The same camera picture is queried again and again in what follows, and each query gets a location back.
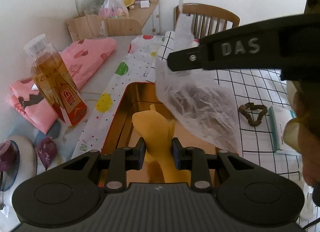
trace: plastic bottle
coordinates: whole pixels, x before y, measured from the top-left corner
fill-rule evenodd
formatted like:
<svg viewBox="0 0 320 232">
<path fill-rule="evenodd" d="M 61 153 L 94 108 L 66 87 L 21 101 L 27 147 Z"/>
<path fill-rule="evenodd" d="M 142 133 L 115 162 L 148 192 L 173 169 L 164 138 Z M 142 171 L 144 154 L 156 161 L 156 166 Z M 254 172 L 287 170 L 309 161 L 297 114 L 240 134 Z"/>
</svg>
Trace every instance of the plastic bottle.
<svg viewBox="0 0 320 232">
<path fill-rule="evenodd" d="M 56 48 L 42 34 L 24 50 L 32 59 L 31 76 L 42 95 L 68 126 L 79 123 L 87 106 Z"/>
</svg>

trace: screw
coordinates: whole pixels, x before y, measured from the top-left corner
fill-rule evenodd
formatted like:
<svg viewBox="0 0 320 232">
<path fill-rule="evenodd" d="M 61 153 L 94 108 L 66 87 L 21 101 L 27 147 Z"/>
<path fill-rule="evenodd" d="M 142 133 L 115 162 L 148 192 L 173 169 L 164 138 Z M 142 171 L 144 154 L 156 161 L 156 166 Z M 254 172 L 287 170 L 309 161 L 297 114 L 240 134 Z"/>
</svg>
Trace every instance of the screw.
<svg viewBox="0 0 320 232">
<path fill-rule="evenodd" d="M 210 183 L 205 180 L 198 180 L 195 182 L 195 187 L 198 189 L 206 189 L 210 187 Z"/>
<path fill-rule="evenodd" d="M 190 61 L 195 61 L 197 59 L 196 55 L 191 55 L 189 57 Z"/>
<path fill-rule="evenodd" d="M 108 189 L 120 189 L 122 187 L 122 183 L 120 181 L 109 181 L 107 183 Z"/>
</svg>

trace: small white card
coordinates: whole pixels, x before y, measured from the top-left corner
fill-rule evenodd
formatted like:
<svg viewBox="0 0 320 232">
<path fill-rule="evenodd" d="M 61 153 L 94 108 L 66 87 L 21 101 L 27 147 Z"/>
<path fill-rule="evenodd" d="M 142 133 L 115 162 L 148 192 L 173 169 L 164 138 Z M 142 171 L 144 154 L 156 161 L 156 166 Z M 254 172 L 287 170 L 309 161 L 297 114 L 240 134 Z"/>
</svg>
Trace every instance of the small white card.
<svg viewBox="0 0 320 232">
<path fill-rule="evenodd" d="M 150 2 L 148 0 L 142 0 L 140 1 L 140 8 L 149 8 Z"/>
</svg>

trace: wooden shelf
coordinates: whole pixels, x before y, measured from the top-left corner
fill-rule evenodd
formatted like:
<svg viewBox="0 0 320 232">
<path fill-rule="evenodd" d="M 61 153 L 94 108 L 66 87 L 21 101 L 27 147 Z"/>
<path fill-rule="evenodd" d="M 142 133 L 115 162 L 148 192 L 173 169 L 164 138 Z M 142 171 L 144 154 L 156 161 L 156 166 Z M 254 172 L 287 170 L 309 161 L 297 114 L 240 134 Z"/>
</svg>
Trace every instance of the wooden shelf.
<svg viewBox="0 0 320 232">
<path fill-rule="evenodd" d="M 138 21 L 143 28 L 158 4 L 159 0 L 150 0 L 149 8 L 140 8 L 138 5 L 135 5 L 133 10 L 129 10 L 129 18 Z"/>
<path fill-rule="evenodd" d="M 129 18 L 107 19 L 97 15 L 74 17 L 67 21 L 73 41 L 108 36 L 136 36 L 142 34 L 142 28 L 159 4 L 159 0 L 150 0 L 149 8 L 135 5 L 129 10 Z"/>
</svg>

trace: bottle cap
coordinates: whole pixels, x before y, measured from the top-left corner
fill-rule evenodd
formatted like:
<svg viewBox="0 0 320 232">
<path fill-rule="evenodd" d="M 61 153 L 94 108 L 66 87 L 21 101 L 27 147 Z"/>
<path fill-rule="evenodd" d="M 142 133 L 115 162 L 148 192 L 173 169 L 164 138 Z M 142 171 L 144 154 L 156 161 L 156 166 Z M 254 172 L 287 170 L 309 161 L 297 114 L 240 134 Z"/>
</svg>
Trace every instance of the bottle cap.
<svg viewBox="0 0 320 232">
<path fill-rule="evenodd" d="M 45 47 L 49 44 L 47 36 L 45 34 L 41 34 L 34 39 L 30 40 L 23 49 L 25 52 L 30 55 L 34 56 L 37 55 L 39 52 L 45 49 Z"/>
</svg>

